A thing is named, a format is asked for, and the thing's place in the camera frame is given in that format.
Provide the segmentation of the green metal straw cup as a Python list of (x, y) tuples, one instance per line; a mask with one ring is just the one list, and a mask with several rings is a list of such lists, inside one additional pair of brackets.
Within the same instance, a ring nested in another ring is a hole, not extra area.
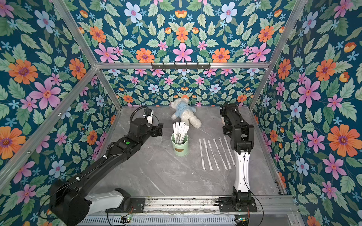
[(189, 154), (189, 137), (186, 134), (182, 144), (175, 143), (175, 135), (172, 134), (171, 141), (173, 145), (173, 150), (177, 156), (186, 156)]

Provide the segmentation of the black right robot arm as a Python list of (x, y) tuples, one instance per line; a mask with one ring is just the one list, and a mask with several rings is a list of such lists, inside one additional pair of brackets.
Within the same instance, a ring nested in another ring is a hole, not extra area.
[(236, 104), (223, 104), (220, 115), (224, 135), (230, 137), (230, 149), (235, 153), (236, 178), (231, 203), (236, 209), (252, 203), (249, 184), (249, 160), (254, 148), (254, 126), (247, 123)]

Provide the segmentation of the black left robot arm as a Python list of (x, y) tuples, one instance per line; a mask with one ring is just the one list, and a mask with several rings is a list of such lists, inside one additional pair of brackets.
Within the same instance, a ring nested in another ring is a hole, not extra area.
[(113, 142), (105, 155), (81, 173), (67, 181), (58, 180), (51, 186), (49, 208), (65, 225), (76, 226), (86, 216), (123, 207), (130, 208), (130, 195), (118, 188), (111, 192), (93, 194), (89, 192), (115, 167), (130, 159), (149, 137), (162, 136), (163, 123), (151, 125), (145, 118), (130, 122), (126, 136)]

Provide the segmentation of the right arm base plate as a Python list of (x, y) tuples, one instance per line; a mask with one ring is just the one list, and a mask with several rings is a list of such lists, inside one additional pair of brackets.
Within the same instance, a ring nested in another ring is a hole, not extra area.
[(219, 197), (216, 204), (218, 204), (220, 212), (257, 212), (254, 198), (235, 201), (231, 197)]

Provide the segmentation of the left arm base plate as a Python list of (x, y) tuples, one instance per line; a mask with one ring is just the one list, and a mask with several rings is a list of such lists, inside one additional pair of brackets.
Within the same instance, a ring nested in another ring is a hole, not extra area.
[(107, 210), (107, 213), (143, 213), (145, 198), (127, 198), (119, 207)]

